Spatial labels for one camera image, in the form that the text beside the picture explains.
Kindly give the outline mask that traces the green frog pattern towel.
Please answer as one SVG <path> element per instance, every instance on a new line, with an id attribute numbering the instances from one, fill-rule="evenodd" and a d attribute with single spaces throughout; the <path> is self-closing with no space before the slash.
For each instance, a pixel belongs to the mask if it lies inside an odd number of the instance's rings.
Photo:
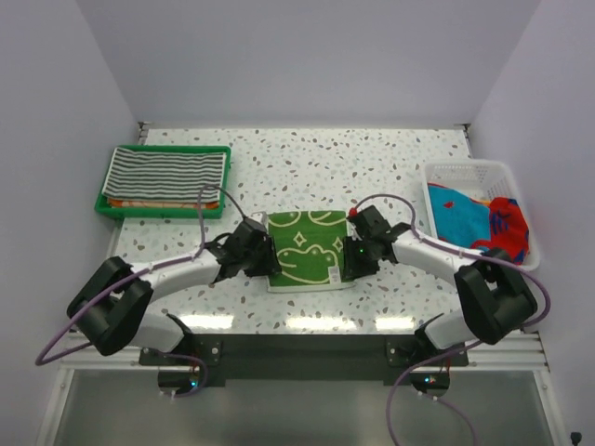
<path id="1" fill-rule="evenodd" d="M 343 211 L 291 211 L 268 215 L 281 272 L 268 278 L 271 293 L 328 292 L 351 288 L 345 277 Z"/>

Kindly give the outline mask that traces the green white striped towel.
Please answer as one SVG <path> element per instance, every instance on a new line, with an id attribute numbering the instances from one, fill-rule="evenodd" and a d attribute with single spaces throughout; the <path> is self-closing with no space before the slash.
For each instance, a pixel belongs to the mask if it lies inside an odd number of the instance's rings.
<path id="1" fill-rule="evenodd" d="M 192 203 L 200 190 L 205 201 L 216 202 L 228 164 L 228 153 L 217 151 L 135 151 L 118 147 L 102 194 L 120 201 Z"/>

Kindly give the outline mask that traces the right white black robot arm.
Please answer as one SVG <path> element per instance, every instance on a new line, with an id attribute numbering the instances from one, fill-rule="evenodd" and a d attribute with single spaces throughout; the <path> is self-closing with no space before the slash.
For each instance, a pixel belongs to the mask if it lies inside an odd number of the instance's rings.
<path id="1" fill-rule="evenodd" d="M 352 208 L 347 221 L 352 234 L 343 239 L 346 279 L 375 275 L 387 261 L 422 269 L 456 288 L 459 309 L 415 330 L 410 361 L 435 364 L 469 341 L 494 345 L 537 312 L 524 270 L 499 248 L 461 248 L 424 236 L 407 223 L 392 226 L 374 206 Z"/>

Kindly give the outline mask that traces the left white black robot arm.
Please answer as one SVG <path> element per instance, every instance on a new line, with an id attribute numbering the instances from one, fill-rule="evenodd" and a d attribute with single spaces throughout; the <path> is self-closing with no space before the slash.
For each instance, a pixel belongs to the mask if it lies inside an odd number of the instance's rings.
<path id="1" fill-rule="evenodd" d="M 242 219 L 231 234 L 204 243 L 196 251 L 153 263 L 105 260 L 67 308 L 67 316 L 99 354 L 125 347 L 161 353 L 172 364 L 199 356 L 191 329 L 173 315 L 155 316 L 149 305 L 186 288 L 234 278 L 267 277 L 281 271 L 268 216 Z"/>

